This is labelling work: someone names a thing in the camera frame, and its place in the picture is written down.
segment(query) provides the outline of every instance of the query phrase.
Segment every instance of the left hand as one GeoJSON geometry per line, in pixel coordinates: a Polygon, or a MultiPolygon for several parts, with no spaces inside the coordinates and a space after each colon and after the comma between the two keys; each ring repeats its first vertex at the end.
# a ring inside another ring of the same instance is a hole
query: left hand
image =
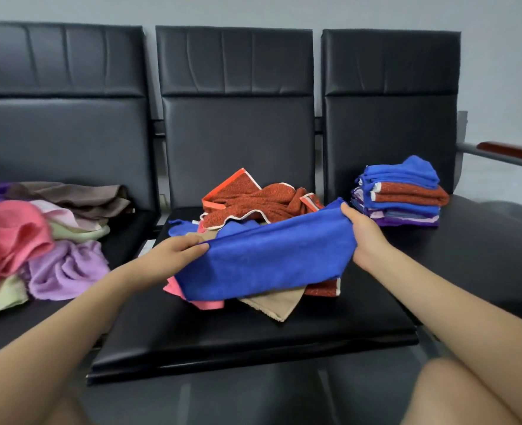
{"type": "Polygon", "coordinates": [[[157,283],[166,283],[186,265],[205,254],[210,245],[201,242],[200,236],[177,236],[167,238],[142,257],[129,262],[136,291],[157,283]]]}

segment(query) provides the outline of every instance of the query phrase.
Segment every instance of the chair backrest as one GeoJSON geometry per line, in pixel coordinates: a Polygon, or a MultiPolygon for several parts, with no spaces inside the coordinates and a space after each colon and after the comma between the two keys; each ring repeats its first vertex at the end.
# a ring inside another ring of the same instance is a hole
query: chair backrest
{"type": "Polygon", "coordinates": [[[325,201],[366,165],[411,155],[452,192],[460,33],[324,30],[321,46],[325,201]]]}
{"type": "Polygon", "coordinates": [[[0,22],[0,182],[128,187],[158,210],[142,27],[0,22]]]}
{"type": "Polygon", "coordinates": [[[312,31],[157,27],[172,208],[240,168],[314,191],[312,31]]]}

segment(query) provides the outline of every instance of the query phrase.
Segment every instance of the leg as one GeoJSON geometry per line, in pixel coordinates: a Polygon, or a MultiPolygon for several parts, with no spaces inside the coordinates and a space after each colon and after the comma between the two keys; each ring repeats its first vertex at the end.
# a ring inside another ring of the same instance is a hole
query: leg
{"type": "Polygon", "coordinates": [[[75,396],[65,393],[43,425],[92,425],[75,396]]]}
{"type": "Polygon", "coordinates": [[[522,425],[466,367],[451,359],[428,362],[416,380],[402,425],[522,425]]]}

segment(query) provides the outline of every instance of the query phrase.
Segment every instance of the wooden armrest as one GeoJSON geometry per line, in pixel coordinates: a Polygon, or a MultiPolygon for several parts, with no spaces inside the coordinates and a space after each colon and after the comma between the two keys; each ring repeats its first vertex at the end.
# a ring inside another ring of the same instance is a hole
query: wooden armrest
{"type": "Polygon", "coordinates": [[[500,155],[512,156],[522,159],[522,146],[498,142],[482,142],[476,146],[477,149],[486,152],[498,153],[500,155]]]}

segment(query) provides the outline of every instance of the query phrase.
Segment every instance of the metal armrest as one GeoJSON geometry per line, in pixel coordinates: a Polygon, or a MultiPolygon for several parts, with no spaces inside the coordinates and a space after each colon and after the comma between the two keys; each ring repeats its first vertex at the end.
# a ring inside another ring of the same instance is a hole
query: metal armrest
{"type": "Polygon", "coordinates": [[[522,166],[522,147],[507,143],[456,143],[457,151],[522,166]]]}

